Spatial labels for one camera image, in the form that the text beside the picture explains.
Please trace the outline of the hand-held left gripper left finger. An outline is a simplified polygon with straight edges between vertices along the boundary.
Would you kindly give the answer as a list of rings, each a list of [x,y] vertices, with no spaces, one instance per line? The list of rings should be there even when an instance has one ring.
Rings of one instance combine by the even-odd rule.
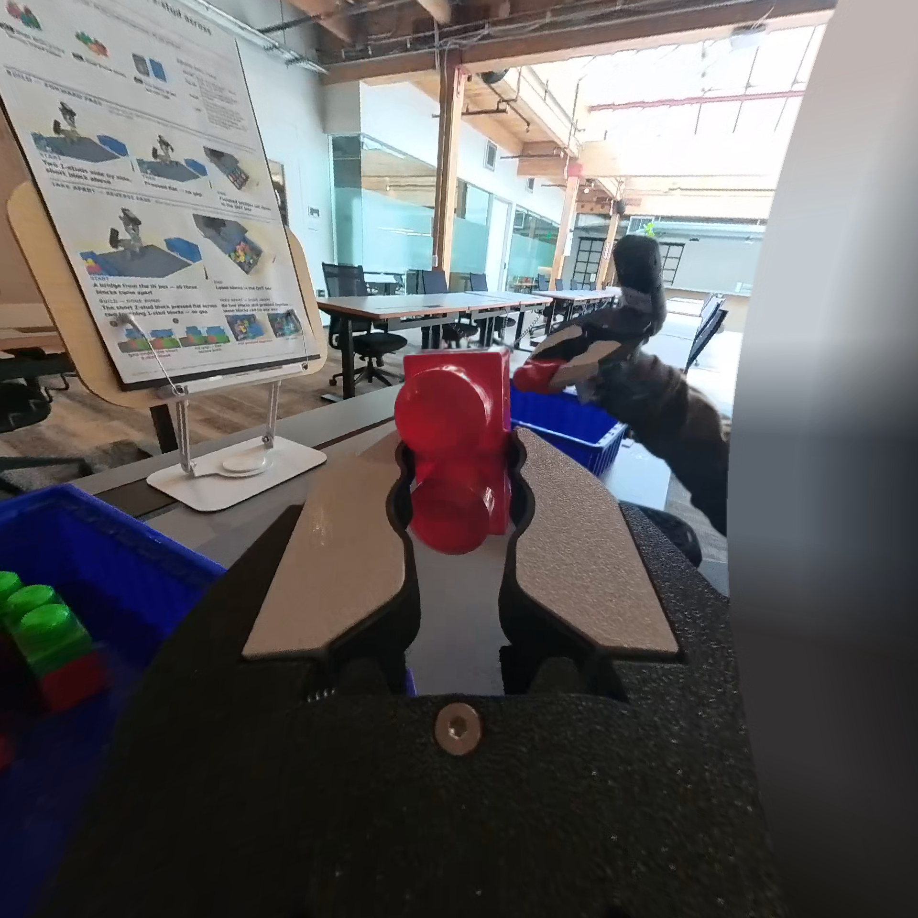
[[[403,663],[419,631],[417,578],[393,500],[400,438],[324,466],[242,649],[247,661],[351,656]]]

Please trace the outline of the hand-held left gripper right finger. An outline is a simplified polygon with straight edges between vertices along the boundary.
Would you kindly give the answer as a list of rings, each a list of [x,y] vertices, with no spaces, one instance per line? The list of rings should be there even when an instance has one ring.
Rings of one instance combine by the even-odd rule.
[[[513,531],[499,591],[509,642],[577,661],[678,658],[678,639],[612,493],[531,430],[515,430],[512,446]]]

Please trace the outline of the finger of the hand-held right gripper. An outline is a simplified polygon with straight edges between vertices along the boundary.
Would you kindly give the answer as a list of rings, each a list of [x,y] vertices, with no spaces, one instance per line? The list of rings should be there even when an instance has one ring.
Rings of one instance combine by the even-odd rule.
[[[529,355],[529,363],[549,364],[554,378],[590,378],[606,359],[621,360],[634,352],[634,339],[593,322],[568,322],[548,334]]]
[[[574,396],[578,401],[592,401],[603,372],[626,361],[623,353],[603,357],[582,353],[560,366],[560,393]]]

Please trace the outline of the blue plastic bin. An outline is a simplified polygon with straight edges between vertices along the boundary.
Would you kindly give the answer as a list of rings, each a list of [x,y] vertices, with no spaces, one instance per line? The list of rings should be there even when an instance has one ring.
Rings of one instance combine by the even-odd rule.
[[[1,915],[14,917],[33,914],[59,866],[144,670],[226,569],[71,485],[4,500],[1,549],[2,572],[70,607],[107,683],[69,710],[41,710],[2,627]]]
[[[511,425],[537,434],[593,476],[603,478],[620,451],[626,424],[576,394],[522,392],[511,385]]]

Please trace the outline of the red two-stud building block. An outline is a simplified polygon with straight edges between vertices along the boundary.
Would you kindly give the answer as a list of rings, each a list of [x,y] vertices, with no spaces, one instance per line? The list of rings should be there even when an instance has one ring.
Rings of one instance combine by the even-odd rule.
[[[469,554],[510,524],[510,355],[424,350],[403,367],[394,419],[414,461],[411,528],[441,554]]]

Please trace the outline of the wooden office desk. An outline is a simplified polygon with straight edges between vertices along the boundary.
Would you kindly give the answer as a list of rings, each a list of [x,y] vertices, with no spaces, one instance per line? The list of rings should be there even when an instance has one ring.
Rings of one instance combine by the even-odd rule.
[[[534,346],[561,324],[616,306],[621,295],[622,289],[616,286],[602,290],[551,291],[549,303],[534,318],[534,324],[528,332],[528,342]]]
[[[341,401],[355,396],[354,350],[352,345],[352,324],[356,319],[372,325],[390,324],[406,328],[442,326],[452,323],[462,315],[486,322],[491,332],[494,318],[518,311],[534,310],[553,301],[549,293],[486,293],[465,292],[445,294],[412,295],[370,295],[370,296],[321,296],[318,308],[330,316],[338,316],[339,352],[342,371],[342,394],[331,396],[332,401]]]

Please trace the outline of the black office chair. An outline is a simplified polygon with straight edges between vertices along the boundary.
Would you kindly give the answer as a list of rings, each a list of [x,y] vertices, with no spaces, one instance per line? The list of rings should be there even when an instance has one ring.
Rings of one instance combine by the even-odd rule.
[[[726,321],[728,310],[725,308],[727,295],[710,294],[702,304],[699,315],[699,326],[696,329],[685,365],[687,373],[694,366],[712,337],[721,330]]]
[[[330,296],[368,296],[369,290],[361,266],[322,264],[327,293]],[[354,384],[361,382],[379,382],[391,386],[403,381],[403,377],[384,370],[386,355],[395,354],[407,345],[407,339],[394,333],[373,328],[372,322],[366,319],[351,321],[353,353],[363,363],[360,368],[353,368]]]

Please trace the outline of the black textured wrist rest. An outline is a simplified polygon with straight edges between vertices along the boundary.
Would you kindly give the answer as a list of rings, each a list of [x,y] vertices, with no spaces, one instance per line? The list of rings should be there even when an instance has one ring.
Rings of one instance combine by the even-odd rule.
[[[701,544],[697,534],[687,522],[667,511],[638,504],[633,504],[633,507],[654,523],[695,568],[700,567],[703,560]]]

